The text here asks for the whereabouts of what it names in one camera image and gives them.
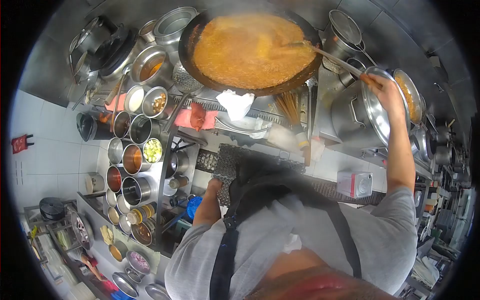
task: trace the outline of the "man's arm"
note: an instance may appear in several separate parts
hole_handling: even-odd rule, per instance
[[[216,199],[216,193],[221,187],[222,182],[217,178],[212,178],[208,182],[207,191],[205,192],[204,198],[195,212],[193,226],[200,224],[213,225],[222,217],[220,213],[220,205]]]
[[[408,187],[412,192],[415,188],[415,163],[413,161],[407,124],[405,124],[405,106],[397,85],[392,80],[369,74],[380,83],[381,90],[370,86],[382,107],[388,113],[390,123],[390,138],[388,140],[387,163],[387,194],[398,187]]]

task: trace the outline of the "gray t-shirt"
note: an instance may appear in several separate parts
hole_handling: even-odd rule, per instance
[[[394,294],[411,270],[416,256],[415,205],[408,188],[387,195],[369,214],[340,203],[357,246],[362,278]],[[239,240],[230,299],[253,291],[276,257],[297,234],[302,247],[314,251],[330,267],[352,275],[352,268],[327,212],[305,207],[294,195],[274,201],[238,227]],[[225,225],[190,228],[165,270],[165,285],[173,300],[209,299],[218,247]]]

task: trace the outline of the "frying pan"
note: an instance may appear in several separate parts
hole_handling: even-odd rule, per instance
[[[313,46],[322,48],[322,43],[318,36],[318,32],[305,19],[288,9],[263,1],[251,2],[250,0],[227,2],[197,15],[193,20],[190,21],[190,23],[188,23],[180,37],[180,61],[187,72],[201,84],[219,92],[230,89],[237,92],[238,95],[253,93],[256,96],[267,96],[280,94],[304,84],[305,81],[307,81],[313,75],[313,73],[318,70],[322,62],[322,56],[319,54],[315,56],[312,62],[305,67],[305,69],[300,71],[289,80],[275,86],[261,89],[243,89],[224,85],[203,75],[203,73],[197,68],[192,60],[193,51],[195,50],[195,46],[200,39],[203,29],[211,20],[218,16],[227,16],[239,13],[268,13],[289,20],[302,29],[303,34],[305,35],[305,40],[310,41]]]

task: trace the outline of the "black apron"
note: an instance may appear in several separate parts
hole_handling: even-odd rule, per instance
[[[265,161],[264,157],[249,157],[237,166],[237,177],[229,189],[231,206],[223,217],[227,231],[218,248],[210,279],[210,300],[228,299],[237,251],[238,225],[264,206],[269,206],[273,200],[289,193],[297,195],[304,206],[328,213],[352,267],[353,276],[361,278],[357,247],[338,202],[319,194],[305,181],[297,172]]]

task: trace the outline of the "sliced vegetables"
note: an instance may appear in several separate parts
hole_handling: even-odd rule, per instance
[[[148,140],[144,146],[144,157],[149,163],[155,163],[162,157],[162,145],[158,140]]]

